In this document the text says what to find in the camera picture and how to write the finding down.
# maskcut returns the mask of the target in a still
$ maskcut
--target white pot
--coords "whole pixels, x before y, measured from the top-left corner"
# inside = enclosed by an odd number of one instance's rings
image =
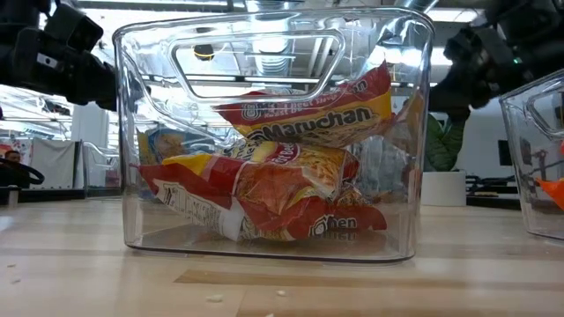
[[[424,172],[421,183],[421,204],[464,207],[466,172]]]

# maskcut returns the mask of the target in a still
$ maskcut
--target plastic bin handle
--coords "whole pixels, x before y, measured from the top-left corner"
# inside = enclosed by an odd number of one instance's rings
[[[216,44],[225,42],[235,42],[235,41],[263,41],[268,39],[286,39],[286,40],[297,40],[297,39],[331,39],[334,40],[338,49],[335,55],[327,67],[327,70],[323,73],[315,88],[302,95],[254,95],[254,96],[224,96],[224,97],[203,97],[194,92],[189,80],[186,78],[186,74],[180,65],[180,62],[176,56],[179,49],[191,48],[194,45],[202,44],[205,41],[206,44]],[[313,31],[286,31],[277,33],[245,33],[245,34],[230,34],[224,36],[214,36],[212,38],[194,38],[194,39],[184,39],[178,40],[173,45],[171,45],[168,56],[169,61],[173,65],[174,72],[176,76],[180,79],[182,88],[188,93],[191,100],[196,103],[208,103],[208,104],[227,104],[227,103],[241,103],[241,102],[302,102],[312,100],[319,96],[325,86],[329,83],[333,72],[337,68],[341,59],[345,55],[346,39],[345,36],[339,32],[339,30],[313,30]]]
[[[120,155],[117,151],[113,151],[114,153],[105,153],[102,150],[105,150],[105,151],[112,151],[112,150],[102,149],[102,148],[98,147],[96,144],[93,144],[93,143],[90,143],[90,142],[83,142],[82,145],[83,145],[84,150],[86,148],[92,149],[93,152],[98,153],[98,155],[102,156],[104,159],[108,159],[112,162],[112,164],[101,164],[101,163],[94,161],[94,164],[96,166],[100,166],[100,167],[104,167],[104,168],[115,168],[115,164],[117,162],[117,159],[120,157]],[[87,151],[83,151],[84,156],[86,156],[87,153],[88,153]]]
[[[555,93],[558,94],[562,93],[562,87],[556,85],[545,92],[529,97],[525,105],[525,109],[531,115],[537,128],[539,128],[545,135],[552,137],[564,137],[564,129],[551,128],[550,124],[548,124],[546,120],[543,118],[543,116],[537,111],[537,109],[535,109],[535,102],[537,102],[537,100],[544,97],[548,97]]]

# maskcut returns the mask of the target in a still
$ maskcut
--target noodle package wrapper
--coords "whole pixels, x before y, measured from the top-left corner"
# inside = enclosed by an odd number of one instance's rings
[[[383,63],[310,101],[239,103],[215,110],[252,140],[342,148],[386,129],[393,118],[390,88],[390,74]]]
[[[190,149],[192,144],[205,144],[209,147],[214,145],[210,138],[162,127],[145,132],[137,131],[137,140],[139,142],[139,160],[144,165],[160,164],[163,159],[190,154],[193,152],[193,149]]]
[[[312,158],[301,157],[308,151]],[[376,207],[351,200],[349,188],[340,190],[343,175],[356,173],[344,150],[249,143],[228,153],[234,158],[180,156],[138,170],[164,204],[231,240],[303,240],[332,229],[386,228]]]

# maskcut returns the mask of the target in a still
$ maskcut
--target clear plastic bin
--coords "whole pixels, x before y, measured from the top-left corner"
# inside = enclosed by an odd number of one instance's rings
[[[82,168],[86,198],[120,192],[119,152],[82,143]]]
[[[414,256],[433,37],[434,29],[426,16],[390,7],[221,15],[118,30],[114,44],[126,244],[148,251],[340,262],[397,262]],[[239,132],[244,129],[234,129],[224,117],[239,115],[252,121],[268,117],[273,108],[276,115],[292,116],[304,109],[334,115],[337,110],[331,114],[325,110],[336,105],[333,101],[341,102],[345,93],[357,98],[367,93],[367,87],[386,83],[368,77],[386,68],[389,82],[381,101],[390,99],[389,115],[362,112],[359,109],[365,103],[348,101],[354,111],[360,111],[355,113],[359,118],[365,115],[364,119],[378,120],[363,126],[362,136],[357,130],[346,135],[341,132],[348,141],[340,144],[334,130],[317,126],[313,129],[323,130],[315,135],[319,137],[315,141],[300,138],[302,135],[282,140],[297,143],[300,153],[313,142],[333,147],[323,151],[348,151],[358,160],[356,173],[349,174],[346,182],[338,179],[337,188],[315,185],[313,192],[301,192],[307,194],[300,199],[292,196],[298,203],[305,202],[301,200],[304,197],[319,203],[306,203],[292,218],[281,215],[289,214],[296,201],[273,198],[278,207],[287,207],[279,214],[279,210],[256,206],[266,205],[270,195],[293,193],[302,174],[283,180],[279,176],[253,179],[237,174],[233,192],[225,189],[231,185],[215,179],[221,194],[203,199],[195,192],[208,190],[212,178],[217,177],[208,167],[201,173],[192,169],[187,176],[182,166],[182,173],[169,173],[166,180],[140,173],[158,170],[155,166],[163,159],[176,155],[194,158],[205,157],[203,153],[230,153],[235,143],[244,142]],[[239,103],[244,106],[233,106]],[[329,106],[318,107],[320,103]],[[352,124],[348,119],[332,120],[339,127]],[[343,150],[334,149],[341,146]],[[319,164],[327,162],[322,159]],[[257,166],[295,172],[282,163],[248,164],[240,172]],[[342,161],[338,166],[341,176],[348,173]],[[312,170],[319,172],[317,167],[301,171],[307,178]],[[251,202],[243,201],[239,188],[245,181],[265,181],[268,187],[255,184],[252,197],[244,197]],[[351,190],[347,193],[352,198],[339,200],[346,207],[341,208],[336,201],[345,188]],[[262,195],[255,195],[260,190]],[[220,198],[227,200],[227,206]],[[252,217],[249,205],[254,206]],[[344,216],[345,210],[354,216]],[[256,213],[268,221],[259,223]],[[365,216],[370,219],[362,221]],[[288,228],[299,221],[303,221],[300,233],[290,232]]]
[[[564,70],[501,98],[528,232],[564,240]]]

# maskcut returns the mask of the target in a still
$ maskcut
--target wooden table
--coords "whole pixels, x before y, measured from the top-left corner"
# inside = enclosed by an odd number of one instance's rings
[[[519,212],[421,213],[414,260],[366,266],[141,255],[117,200],[20,204],[0,209],[0,316],[564,316],[564,246]]]

